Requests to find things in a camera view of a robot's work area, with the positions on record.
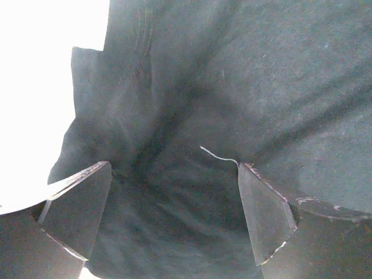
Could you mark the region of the black t shirt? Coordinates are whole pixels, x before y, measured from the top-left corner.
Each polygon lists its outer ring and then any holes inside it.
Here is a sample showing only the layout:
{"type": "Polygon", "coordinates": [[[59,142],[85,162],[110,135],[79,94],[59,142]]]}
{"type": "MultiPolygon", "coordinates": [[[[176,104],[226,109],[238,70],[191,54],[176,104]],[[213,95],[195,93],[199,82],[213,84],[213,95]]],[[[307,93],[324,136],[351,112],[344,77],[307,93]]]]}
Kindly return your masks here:
{"type": "Polygon", "coordinates": [[[236,162],[371,210],[370,1],[112,1],[48,181],[113,178],[100,278],[259,278],[236,162]]]}

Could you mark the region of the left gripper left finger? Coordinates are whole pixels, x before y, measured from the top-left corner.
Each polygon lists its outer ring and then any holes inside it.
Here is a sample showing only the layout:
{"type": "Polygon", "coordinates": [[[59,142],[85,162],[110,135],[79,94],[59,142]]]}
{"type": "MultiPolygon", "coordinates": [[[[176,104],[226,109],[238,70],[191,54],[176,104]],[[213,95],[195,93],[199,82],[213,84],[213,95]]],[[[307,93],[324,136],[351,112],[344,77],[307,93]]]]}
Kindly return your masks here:
{"type": "Polygon", "coordinates": [[[111,180],[98,162],[44,187],[2,187],[1,278],[79,278],[111,180]]]}

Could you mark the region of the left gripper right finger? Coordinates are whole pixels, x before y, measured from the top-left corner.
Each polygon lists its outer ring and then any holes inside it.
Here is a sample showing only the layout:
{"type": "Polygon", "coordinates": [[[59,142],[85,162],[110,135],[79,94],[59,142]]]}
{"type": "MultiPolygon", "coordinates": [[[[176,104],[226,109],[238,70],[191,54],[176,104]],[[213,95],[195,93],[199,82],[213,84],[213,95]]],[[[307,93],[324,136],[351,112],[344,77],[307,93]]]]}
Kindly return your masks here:
{"type": "Polygon", "coordinates": [[[273,186],[246,163],[238,185],[264,278],[371,277],[371,214],[273,186]]]}

